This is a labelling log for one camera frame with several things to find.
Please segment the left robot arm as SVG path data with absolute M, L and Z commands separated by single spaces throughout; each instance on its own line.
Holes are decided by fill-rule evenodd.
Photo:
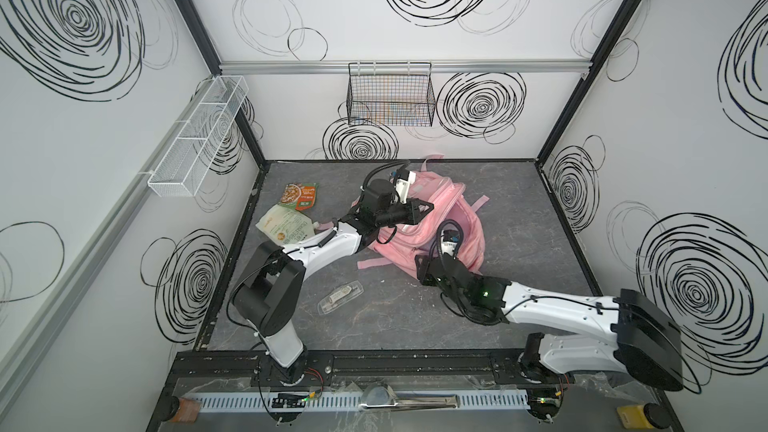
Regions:
M 230 303 L 265 345 L 280 381 L 299 382 L 306 367 L 306 347 L 292 323 L 305 280 L 368 247 L 382 228 L 417 225 L 433 210 L 433 203 L 409 198 L 391 182 L 376 179 L 362 187 L 356 204 L 329 229 L 296 244 L 267 241 L 257 248 Z

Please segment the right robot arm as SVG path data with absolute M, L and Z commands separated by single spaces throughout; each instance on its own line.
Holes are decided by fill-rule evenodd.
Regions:
M 575 372 L 626 373 L 665 391 L 683 389 L 681 330 L 643 294 L 578 296 L 473 273 L 452 254 L 415 259 L 417 278 L 457 314 L 483 326 L 532 324 L 518 362 L 530 381 Z

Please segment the clear plastic packet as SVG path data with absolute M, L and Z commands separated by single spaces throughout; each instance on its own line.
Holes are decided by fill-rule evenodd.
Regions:
M 357 280 L 340 286 L 320 300 L 318 303 L 318 312 L 321 315 L 328 315 L 339 307 L 359 297 L 363 292 L 364 288 Z

